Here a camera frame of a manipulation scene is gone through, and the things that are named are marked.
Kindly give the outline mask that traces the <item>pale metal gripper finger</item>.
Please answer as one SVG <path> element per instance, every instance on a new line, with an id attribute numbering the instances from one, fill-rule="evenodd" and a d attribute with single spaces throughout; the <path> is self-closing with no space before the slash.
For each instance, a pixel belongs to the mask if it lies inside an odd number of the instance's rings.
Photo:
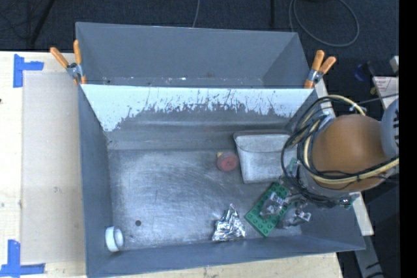
<path id="1" fill-rule="evenodd" d="M 288 208 L 288 202 L 280 197 L 276 192 L 272 192 L 269 197 L 264 201 L 259 215 L 262 218 L 278 216 L 284 209 Z"/>
<path id="2" fill-rule="evenodd" d="M 308 223 L 311 219 L 311 213 L 305 212 L 302 210 L 288 211 L 283 221 L 281 222 L 281 227 L 288 229 L 290 227 L 299 226 L 304 223 Z"/>

